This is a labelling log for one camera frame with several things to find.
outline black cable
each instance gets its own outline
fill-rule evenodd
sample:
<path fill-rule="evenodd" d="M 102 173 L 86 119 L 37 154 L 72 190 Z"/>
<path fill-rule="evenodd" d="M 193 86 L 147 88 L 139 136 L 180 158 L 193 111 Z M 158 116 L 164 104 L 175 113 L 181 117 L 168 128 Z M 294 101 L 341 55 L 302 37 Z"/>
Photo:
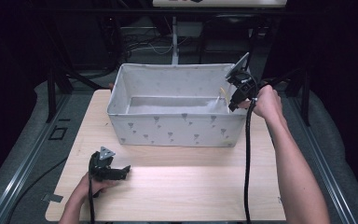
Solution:
<path fill-rule="evenodd" d="M 77 71 L 77 72 L 82 77 L 85 77 L 85 78 L 88 78 L 88 79 L 94 79 L 94 78 L 97 78 L 97 77 L 106 77 L 106 76 L 108 76 L 109 74 L 111 74 L 112 72 L 114 72 L 117 69 L 118 69 L 118 64 L 113 68 L 104 69 L 101 73 L 98 73 L 98 74 L 84 75 L 84 74 L 81 74 L 80 71 Z"/>
<path fill-rule="evenodd" d="M 20 196 L 20 198 L 16 201 L 14 206 L 11 208 L 8 218 L 7 218 L 7 224 L 10 223 L 11 217 L 13 216 L 14 211 L 16 210 L 17 205 L 19 205 L 21 199 L 25 196 L 25 194 L 30 190 L 40 179 L 42 179 L 45 175 L 47 175 L 49 172 L 57 168 L 59 165 L 61 165 L 63 162 L 65 162 L 68 159 L 68 157 L 65 157 L 62 161 L 59 161 L 57 164 L 52 166 L 50 169 L 48 169 L 46 172 L 44 172 L 41 176 L 39 176 Z"/>
<path fill-rule="evenodd" d="M 95 223 L 95 210 L 94 210 L 94 201 L 92 199 L 92 174 L 91 174 L 91 169 L 90 169 L 90 165 L 89 165 L 89 214 L 90 214 L 90 222 L 91 224 Z"/>
<path fill-rule="evenodd" d="M 270 80 L 270 81 L 264 83 L 263 85 L 261 85 L 260 89 L 265 87 L 265 86 L 267 86 L 267 85 L 270 85 L 271 87 L 274 87 L 275 85 L 281 83 L 282 81 L 287 80 L 289 77 L 295 75 L 296 73 L 298 73 L 300 71 L 301 71 L 300 68 L 296 68 L 296 69 L 293 69 L 292 71 L 284 74 L 283 76 L 275 77 L 272 80 Z"/>
<path fill-rule="evenodd" d="M 256 99 L 253 98 L 246 114 L 246 168 L 245 168 L 245 188 L 243 190 L 243 205 L 245 207 L 246 223 L 252 223 L 249 214 L 249 175 L 251 168 L 251 116 L 255 108 Z"/>

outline human hand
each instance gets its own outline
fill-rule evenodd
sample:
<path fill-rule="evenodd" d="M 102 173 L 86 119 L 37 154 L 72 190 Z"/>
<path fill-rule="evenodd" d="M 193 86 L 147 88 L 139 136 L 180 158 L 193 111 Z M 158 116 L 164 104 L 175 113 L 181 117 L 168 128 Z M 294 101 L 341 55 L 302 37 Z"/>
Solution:
<path fill-rule="evenodd" d="M 115 84 L 113 82 L 109 82 L 109 90 L 112 91 L 115 87 Z"/>
<path fill-rule="evenodd" d="M 92 194 L 95 194 L 98 191 L 104 193 L 108 188 L 112 188 L 115 184 L 115 180 L 96 181 L 92 179 Z M 83 200 L 89 197 L 89 172 L 86 172 L 86 174 L 83 175 L 73 194 Z"/>
<path fill-rule="evenodd" d="M 250 101 L 241 102 L 239 108 L 249 108 Z M 278 119 L 282 116 L 281 97 L 270 85 L 260 89 L 257 95 L 254 112 L 267 122 Z"/>

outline power cord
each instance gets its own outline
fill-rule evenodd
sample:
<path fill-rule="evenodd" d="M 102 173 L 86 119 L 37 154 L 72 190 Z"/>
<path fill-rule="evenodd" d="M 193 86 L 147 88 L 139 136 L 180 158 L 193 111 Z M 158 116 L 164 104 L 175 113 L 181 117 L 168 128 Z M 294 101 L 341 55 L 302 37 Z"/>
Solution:
<path fill-rule="evenodd" d="M 250 224 L 251 216 L 249 214 L 249 175 L 251 168 L 251 116 L 255 108 L 257 98 L 251 100 L 248 112 L 246 114 L 246 168 L 245 168 L 245 187 L 243 190 L 243 205 L 245 207 L 246 223 Z"/>
<path fill-rule="evenodd" d="M 95 224 L 95 209 L 94 209 L 94 200 L 92 195 L 92 174 L 89 167 L 89 216 L 91 224 Z"/>

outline dark background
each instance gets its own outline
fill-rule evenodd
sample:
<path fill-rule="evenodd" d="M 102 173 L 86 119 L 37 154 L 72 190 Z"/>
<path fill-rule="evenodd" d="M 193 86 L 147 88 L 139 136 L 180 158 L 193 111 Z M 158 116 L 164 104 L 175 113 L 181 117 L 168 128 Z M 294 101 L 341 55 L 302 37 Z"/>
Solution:
<path fill-rule="evenodd" d="M 34 87 L 47 79 L 52 67 L 47 58 L 55 55 L 57 47 L 49 44 L 47 36 L 39 35 L 43 30 L 39 30 L 37 21 L 24 16 L 21 6 L 21 1 L 0 0 L 0 166 L 32 114 L 36 101 Z M 307 65 L 311 90 L 321 98 L 336 123 L 347 162 L 358 179 L 358 2 L 341 1 L 330 6 L 315 1 L 294 1 L 287 8 L 325 10 L 328 15 L 282 19 L 263 77 L 280 76 L 310 62 Z M 98 23 L 88 23 L 84 28 L 99 27 Z M 65 33 L 64 27 L 55 29 Z M 106 46 L 103 35 L 85 38 L 94 40 L 94 46 L 90 46 L 99 46 L 97 51 L 105 56 L 97 62 L 95 57 L 74 58 L 70 52 L 65 54 L 70 47 L 59 46 L 65 48 L 62 57 L 71 66 L 77 62 L 78 65 L 103 64 L 117 50 Z"/>

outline forearm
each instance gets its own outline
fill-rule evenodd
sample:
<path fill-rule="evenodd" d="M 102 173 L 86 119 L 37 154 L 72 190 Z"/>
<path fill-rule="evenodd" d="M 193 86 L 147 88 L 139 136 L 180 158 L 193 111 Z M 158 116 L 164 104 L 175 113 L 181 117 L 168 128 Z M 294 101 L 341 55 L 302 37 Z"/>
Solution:
<path fill-rule="evenodd" d="M 280 116 L 268 122 L 274 141 L 278 182 L 289 223 L 329 223 L 324 196 L 308 163 Z"/>
<path fill-rule="evenodd" d="M 65 208 L 60 219 L 60 224 L 79 223 L 80 209 L 85 200 L 86 198 L 83 196 L 83 194 L 79 194 L 75 190 L 71 197 L 68 199 L 68 202 L 65 204 Z"/>

